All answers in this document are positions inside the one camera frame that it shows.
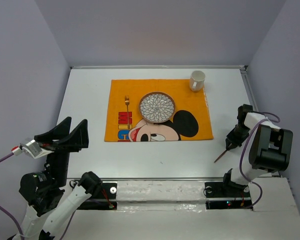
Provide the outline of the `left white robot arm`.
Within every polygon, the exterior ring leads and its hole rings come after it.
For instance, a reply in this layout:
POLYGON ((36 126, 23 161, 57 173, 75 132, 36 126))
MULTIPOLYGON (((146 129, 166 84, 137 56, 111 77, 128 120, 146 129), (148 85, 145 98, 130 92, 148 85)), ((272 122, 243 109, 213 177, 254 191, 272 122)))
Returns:
POLYGON ((27 201, 26 214, 13 240, 52 240, 57 229, 89 198, 100 194, 102 180, 92 171, 85 172, 65 200, 70 153, 89 146, 88 120, 71 130, 72 118, 66 117, 50 131, 27 138, 13 153, 33 159, 46 157, 44 170, 27 173, 20 180, 19 193, 27 201))

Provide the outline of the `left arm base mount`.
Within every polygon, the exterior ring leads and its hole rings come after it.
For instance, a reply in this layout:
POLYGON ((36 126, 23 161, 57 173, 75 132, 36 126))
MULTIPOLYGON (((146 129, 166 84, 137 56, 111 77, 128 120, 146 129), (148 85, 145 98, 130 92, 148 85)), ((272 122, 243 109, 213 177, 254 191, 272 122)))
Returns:
POLYGON ((115 211, 117 209, 117 183, 114 181, 104 182, 102 189, 95 192, 79 206, 79 210, 115 211))

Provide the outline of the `white ceramic mug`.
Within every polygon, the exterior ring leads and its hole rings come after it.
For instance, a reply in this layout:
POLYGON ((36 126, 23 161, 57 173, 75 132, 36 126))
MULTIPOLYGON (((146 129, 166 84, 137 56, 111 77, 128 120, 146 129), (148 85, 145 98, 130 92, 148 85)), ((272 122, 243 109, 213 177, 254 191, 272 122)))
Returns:
POLYGON ((193 92, 199 92, 205 83, 206 75, 203 71, 195 70, 191 73, 189 87, 193 92))

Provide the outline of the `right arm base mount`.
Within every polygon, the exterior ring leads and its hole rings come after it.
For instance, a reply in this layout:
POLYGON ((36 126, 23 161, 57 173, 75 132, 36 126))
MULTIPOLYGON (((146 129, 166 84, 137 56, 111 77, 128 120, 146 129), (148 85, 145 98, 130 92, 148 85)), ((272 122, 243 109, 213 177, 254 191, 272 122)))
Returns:
POLYGON ((244 209, 252 205, 249 191, 225 187, 221 181, 205 182, 203 194, 207 210, 244 209))

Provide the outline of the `orange cartoon mouse placemat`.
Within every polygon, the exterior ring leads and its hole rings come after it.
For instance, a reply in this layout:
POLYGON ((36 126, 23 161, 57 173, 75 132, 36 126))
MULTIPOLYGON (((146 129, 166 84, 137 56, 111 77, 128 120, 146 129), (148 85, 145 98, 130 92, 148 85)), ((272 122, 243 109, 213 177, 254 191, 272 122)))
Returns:
POLYGON ((194 92, 188 79, 113 79, 107 108, 105 142, 201 141, 214 138, 204 89, 194 92), (154 124, 139 112, 141 98, 151 92, 170 95, 173 117, 154 124), (125 96, 129 96, 129 122, 125 96))

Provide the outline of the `floral patterned plate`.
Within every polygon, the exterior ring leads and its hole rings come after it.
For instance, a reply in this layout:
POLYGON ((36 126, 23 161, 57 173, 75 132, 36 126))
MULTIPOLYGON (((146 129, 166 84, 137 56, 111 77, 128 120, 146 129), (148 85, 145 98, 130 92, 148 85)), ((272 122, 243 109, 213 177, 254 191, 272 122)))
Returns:
POLYGON ((154 91, 141 98, 138 109, 144 120, 149 123, 160 124, 173 117, 176 104, 167 93, 154 91))

